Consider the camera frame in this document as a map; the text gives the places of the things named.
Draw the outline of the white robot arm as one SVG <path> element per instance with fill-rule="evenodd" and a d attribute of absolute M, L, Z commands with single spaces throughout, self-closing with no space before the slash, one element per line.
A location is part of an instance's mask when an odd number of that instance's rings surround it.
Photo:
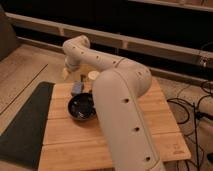
<path fill-rule="evenodd" d="M 166 171 L 138 102 L 151 86 L 150 70 L 91 49 L 84 35 L 65 41 L 63 51 L 68 70 L 85 62 L 101 71 L 92 83 L 92 94 L 115 171 Z"/>

